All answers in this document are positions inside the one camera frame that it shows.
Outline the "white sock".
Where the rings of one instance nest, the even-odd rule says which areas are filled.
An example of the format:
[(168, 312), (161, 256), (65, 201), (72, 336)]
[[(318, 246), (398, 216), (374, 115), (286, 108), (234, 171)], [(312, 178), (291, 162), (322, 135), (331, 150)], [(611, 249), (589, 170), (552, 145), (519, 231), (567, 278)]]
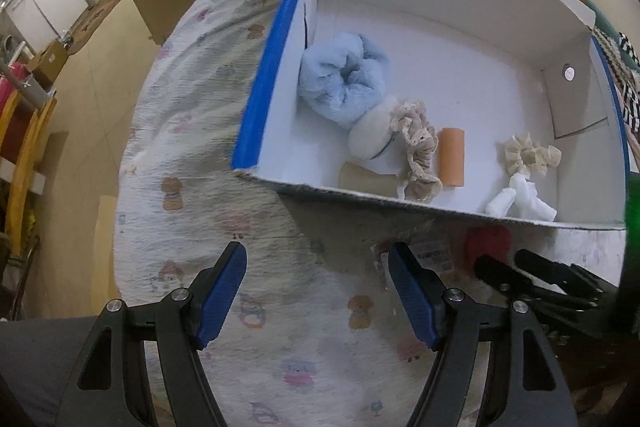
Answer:
[(505, 218), (512, 207), (522, 219), (552, 222), (558, 213), (538, 197), (536, 185), (519, 172), (514, 173), (509, 185), (501, 190), (485, 206), (489, 217)]

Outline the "light blue fluffy scrunchie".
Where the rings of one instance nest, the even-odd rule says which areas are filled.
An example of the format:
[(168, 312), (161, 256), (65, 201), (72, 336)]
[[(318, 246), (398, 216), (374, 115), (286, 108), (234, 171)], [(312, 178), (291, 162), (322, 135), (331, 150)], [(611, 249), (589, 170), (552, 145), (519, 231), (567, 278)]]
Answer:
[(314, 113), (350, 129), (383, 101), (388, 64), (366, 36), (343, 32), (303, 52), (297, 94)]

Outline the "white patterned bed sheet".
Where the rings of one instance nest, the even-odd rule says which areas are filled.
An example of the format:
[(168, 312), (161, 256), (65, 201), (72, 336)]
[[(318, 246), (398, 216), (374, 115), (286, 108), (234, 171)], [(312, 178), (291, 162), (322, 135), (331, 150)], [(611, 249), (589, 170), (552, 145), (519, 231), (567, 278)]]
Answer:
[[(504, 298), (465, 271), (462, 246), (484, 216), (439, 213), (405, 199), (396, 140), (372, 161), (396, 197), (357, 199), (275, 190), (236, 171), (232, 156), (282, 0), (195, 0), (142, 87), (120, 167), (115, 280), (130, 305), (189, 285), (240, 242), (247, 269), (217, 338), (200, 354), (231, 426), (403, 426), (435, 355), (416, 338), (383, 258), (395, 239), (443, 241), (442, 280), (479, 303)], [(516, 247), (620, 269), (624, 227), (506, 225)]]

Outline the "striped knitted clothes pile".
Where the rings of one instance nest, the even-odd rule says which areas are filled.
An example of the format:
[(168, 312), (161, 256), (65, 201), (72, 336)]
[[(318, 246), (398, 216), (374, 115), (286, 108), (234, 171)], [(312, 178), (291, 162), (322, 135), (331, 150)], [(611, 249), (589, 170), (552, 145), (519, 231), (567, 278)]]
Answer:
[(634, 139), (639, 141), (639, 95), (632, 70), (623, 61), (620, 48), (611, 37), (597, 27), (593, 28), (592, 33), (604, 53), (617, 92), (622, 98), (620, 107), (622, 108), (623, 121)]

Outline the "blue white cardboard box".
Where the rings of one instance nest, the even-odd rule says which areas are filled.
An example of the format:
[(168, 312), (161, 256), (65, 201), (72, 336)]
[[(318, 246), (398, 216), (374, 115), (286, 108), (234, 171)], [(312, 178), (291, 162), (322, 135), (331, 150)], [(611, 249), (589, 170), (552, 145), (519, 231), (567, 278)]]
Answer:
[(465, 182), (432, 211), (483, 217), (508, 179), (502, 144), (526, 133), (562, 154), (537, 184), (555, 225), (619, 230), (629, 155), (593, 23), (578, 0), (282, 0), (231, 166), (277, 191), (358, 198), (338, 184), (345, 130), (315, 114), (297, 85), (307, 46), (359, 32), (390, 60), (389, 95), (422, 101), (435, 127), (465, 134)]

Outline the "cardboard box on floor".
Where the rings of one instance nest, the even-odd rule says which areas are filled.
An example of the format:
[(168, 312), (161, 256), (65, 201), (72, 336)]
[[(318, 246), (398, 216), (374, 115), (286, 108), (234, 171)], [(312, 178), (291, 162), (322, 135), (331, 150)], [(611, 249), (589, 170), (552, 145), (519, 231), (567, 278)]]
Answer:
[(28, 71), (44, 91), (49, 91), (61, 72), (68, 53), (60, 40), (53, 40), (42, 52), (36, 54), (27, 64)]

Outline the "white kitchen cabinet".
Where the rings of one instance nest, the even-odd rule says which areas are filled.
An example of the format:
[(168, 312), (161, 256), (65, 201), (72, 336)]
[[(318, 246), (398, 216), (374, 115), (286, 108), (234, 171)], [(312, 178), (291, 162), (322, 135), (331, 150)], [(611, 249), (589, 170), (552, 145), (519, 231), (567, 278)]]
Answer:
[(86, 0), (10, 0), (3, 9), (32, 52), (62, 41), (88, 9)]

